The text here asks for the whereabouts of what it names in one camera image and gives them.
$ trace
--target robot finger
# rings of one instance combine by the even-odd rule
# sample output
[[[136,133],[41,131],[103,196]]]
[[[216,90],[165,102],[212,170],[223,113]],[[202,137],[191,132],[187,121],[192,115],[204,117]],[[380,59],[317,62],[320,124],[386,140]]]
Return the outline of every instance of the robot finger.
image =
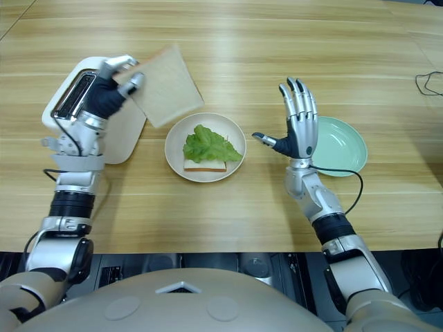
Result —
[[[284,84],[280,84],[278,88],[283,96],[284,106],[286,107],[286,117],[289,119],[291,116],[296,116],[297,109],[293,103],[291,91],[289,91]]]
[[[135,66],[138,63],[131,55],[121,55],[105,60],[100,67],[99,76],[108,80],[124,66]]]
[[[274,147],[277,143],[277,140],[274,137],[264,135],[263,133],[253,133],[252,137],[254,137],[259,142],[267,145],[268,147]]]
[[[129,81],[118,87],[119,94],[121,94],[124,98],[128,98],[143,85],[144,80],[145,76],[143,73],[133,74]]]
[[[292,77],[287,78],[287,83],[291,87],[293,97],[296,101],[298,119],[299,121],[305,121],[306,108],[302,97],[302,92],[303,92],[302,86],[299,85],[298,80],[295,80]]]
[[[318,117],[317,102],[316,102],[316,99],[311,91],[309,92],[309,96],[311,98],[311,103],[312,103],[312,118],[314,120],[317,120],[317,117]]]
[[[312,93],[307,90],[307,101],[306,101],[306,120],[311,120],[314,118],[314,105],[312,104]]]

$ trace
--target bread slice with lettuce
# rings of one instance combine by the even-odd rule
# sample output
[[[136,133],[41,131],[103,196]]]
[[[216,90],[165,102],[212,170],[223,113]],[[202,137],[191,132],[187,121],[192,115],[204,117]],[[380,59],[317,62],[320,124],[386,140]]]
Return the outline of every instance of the bread slice with lettuce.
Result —
[[[240,161],[242,155],[223,136],[198,124],[183,146],[184,170],[188,172],[226,172],[226,162]]]

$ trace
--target lettuce leaf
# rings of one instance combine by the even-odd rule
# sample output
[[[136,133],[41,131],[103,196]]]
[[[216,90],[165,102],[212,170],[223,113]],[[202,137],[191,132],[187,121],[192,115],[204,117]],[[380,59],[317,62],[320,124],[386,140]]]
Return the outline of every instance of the lettuce leaf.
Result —
[[[240,161],[242,155],[223,136],[198,124],[194,134],[188,135],[183,147],[186,159],[200,163],[202,160]]]

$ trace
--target light green plate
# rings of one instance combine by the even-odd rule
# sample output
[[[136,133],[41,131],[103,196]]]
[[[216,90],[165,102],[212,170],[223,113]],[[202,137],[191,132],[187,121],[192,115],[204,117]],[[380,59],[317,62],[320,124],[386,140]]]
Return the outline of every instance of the light green plate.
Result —
[[[318,144],[312,160],[317,167],[360,172],[368,160],[368,148],[357,130],[346,122],[321,116],[318,118]],[[345,172],[319,172],[330,176],[352,175]]]

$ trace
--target slice of bread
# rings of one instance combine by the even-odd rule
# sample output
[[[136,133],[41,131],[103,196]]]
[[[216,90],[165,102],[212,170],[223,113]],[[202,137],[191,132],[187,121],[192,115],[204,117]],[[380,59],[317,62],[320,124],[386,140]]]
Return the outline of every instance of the slice of bread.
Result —
[[[226,172],[226,163],[220,160],[202,160],[195,163],[185,159],[184,169],[187,172]]]

